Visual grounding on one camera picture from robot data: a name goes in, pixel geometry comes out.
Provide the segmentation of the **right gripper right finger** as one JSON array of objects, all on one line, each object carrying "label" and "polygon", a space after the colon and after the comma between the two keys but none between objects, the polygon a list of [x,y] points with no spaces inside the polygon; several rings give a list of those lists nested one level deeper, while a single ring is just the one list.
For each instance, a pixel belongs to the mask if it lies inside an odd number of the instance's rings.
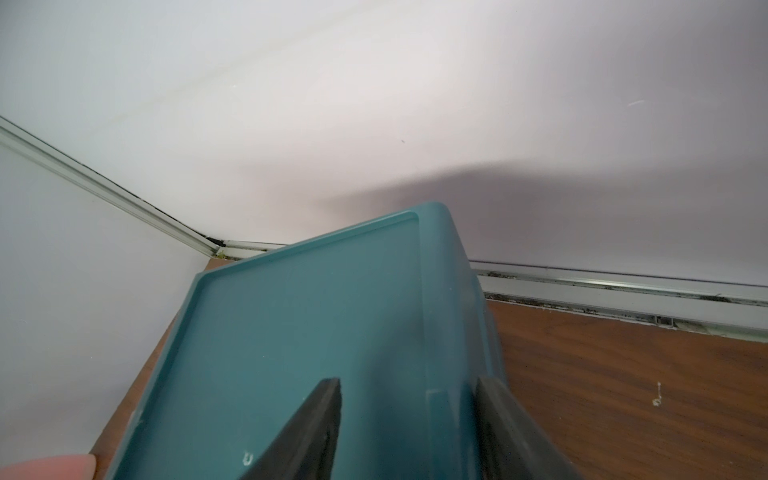
[{"label": "right gripper right finger", "polygon": [[501,380],[477,380],[475,411],[481,470],[486,479],[581,477]]}]

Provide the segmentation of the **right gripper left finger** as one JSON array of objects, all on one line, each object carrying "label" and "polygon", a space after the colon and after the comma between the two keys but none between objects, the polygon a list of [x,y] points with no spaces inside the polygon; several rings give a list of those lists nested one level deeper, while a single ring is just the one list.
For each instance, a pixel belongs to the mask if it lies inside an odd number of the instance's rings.
[{"label": "right gripper left finger", "polygon": [[338,378],[318,382],[244,479],[329,479],[341,425]]}]

